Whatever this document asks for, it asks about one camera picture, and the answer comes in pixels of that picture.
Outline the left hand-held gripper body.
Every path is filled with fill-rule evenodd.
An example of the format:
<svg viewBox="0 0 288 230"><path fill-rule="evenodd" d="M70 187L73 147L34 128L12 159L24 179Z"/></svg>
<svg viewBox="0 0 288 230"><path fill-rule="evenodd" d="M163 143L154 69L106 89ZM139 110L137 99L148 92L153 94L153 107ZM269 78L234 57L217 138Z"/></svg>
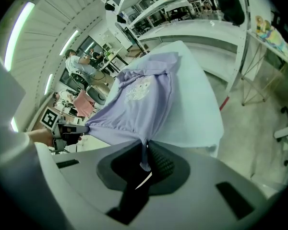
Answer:
<svg viewBox="0 0 288 230"><path fill-rule="evenodd" d="M54 148L51 152L69 152L65 147L70 128L67 126L65 117L47 107L42 114L40 123L51 133Z"/></svg>

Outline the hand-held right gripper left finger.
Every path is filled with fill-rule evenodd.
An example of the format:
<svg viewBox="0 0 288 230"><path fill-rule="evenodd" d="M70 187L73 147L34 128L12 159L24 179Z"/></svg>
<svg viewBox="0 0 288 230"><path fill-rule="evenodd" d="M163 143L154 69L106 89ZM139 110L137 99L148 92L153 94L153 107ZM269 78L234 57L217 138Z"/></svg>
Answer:
<svg viewBox="0 0 288 230"><path fill-rule="evenodd" d="M38 178L43 187L37 198L47 209L36 216L51 230L128 230L105 213L118 203L120 193L106 188L96 168L105 156L138 144L119 145L53 156L36 143Z"/></svg>

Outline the person's left hand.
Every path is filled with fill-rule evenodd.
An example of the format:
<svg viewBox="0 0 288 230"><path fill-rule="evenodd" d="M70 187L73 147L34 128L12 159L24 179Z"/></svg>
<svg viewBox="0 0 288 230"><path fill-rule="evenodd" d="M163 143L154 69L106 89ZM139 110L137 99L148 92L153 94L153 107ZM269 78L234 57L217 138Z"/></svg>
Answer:
<svg viewBox="0 0 288 230"><path fill-rule="evenodd" d="M72 134L64 133L62 134L62 139L66 142L66 146L76 144L79 140L82 139L83 133L81 134Z"/></svg>

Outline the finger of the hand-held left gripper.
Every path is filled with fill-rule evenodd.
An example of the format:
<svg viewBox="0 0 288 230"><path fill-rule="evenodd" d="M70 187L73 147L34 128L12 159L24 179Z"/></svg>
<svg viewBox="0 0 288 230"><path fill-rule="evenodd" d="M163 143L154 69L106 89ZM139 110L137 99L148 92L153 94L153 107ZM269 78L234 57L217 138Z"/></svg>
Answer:
<svg viewBox="0 0 288 230"><path fill-rule="evenodd" d="M61 129L63 134L84 134L89 132L89 127L79 125L63 125Z"/></svg>

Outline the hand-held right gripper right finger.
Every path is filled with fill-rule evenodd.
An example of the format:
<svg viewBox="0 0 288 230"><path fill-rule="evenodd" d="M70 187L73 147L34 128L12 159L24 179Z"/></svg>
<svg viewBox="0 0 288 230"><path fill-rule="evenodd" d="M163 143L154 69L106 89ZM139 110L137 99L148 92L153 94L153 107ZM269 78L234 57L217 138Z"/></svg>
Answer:
<svg viewBox="0 0 288 230"><path fill-rule="evenodd" d="M222 161L161 142L151 144L185 159L190 173L172 194L153 195L130 222L137 230L243 230L281 196L267 197L253 181Z"/></svg>

